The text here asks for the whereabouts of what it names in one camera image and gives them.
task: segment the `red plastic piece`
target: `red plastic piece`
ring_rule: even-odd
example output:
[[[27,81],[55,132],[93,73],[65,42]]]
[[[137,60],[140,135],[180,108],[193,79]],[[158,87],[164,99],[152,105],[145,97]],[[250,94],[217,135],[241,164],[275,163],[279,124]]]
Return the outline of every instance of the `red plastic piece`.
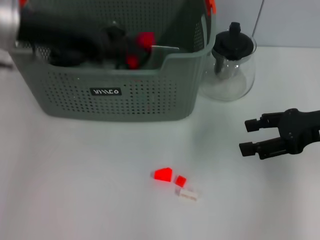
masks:
[[[130,69],[137,69],[139,67],[139,60],[134,55],[129,55],[126,57],[126,63]]]
[[[170,167],[162,168],[154,173],[154,179],[171,182],[172,179],[172,169]]]
[[[27,2],[28,2],[28,0],[19,0],[20,7],[23,8]]]
[[[156,42],[156,37],[154,32],[142,32],[136,38],[137,43],[140,47],[151,50],[152,46]]]
[[[183,188],[186,181],[187,179],[185,177],[179,175],[175,180],[175,184]]]

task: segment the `white table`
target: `white table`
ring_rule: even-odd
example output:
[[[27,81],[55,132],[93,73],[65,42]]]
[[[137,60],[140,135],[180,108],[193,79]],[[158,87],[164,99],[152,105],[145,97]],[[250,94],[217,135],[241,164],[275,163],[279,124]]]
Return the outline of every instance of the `white table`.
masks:
[[[1,240],[319,240],[320,144],[242,157],[263,113],[320,110],[320,49],[260,47],[252,90],[197,98],[181,121],[116,123],[43,113],[18,72],[0,72]],[[175,195],[172,167],[200,193]]]

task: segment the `white block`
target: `white block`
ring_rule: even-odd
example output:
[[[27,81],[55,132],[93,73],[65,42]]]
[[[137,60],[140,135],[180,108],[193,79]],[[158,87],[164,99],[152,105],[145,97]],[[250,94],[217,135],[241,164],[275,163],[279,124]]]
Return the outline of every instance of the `white block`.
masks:
[[[179,192],[179,197],[185,198],[185,199],[189,199],[189,200],[193,200],[193,201],[197,201],[198,194],[196,192],[193,192],[193,191],[188,191],[186,189],[181,189],[180,192]]]

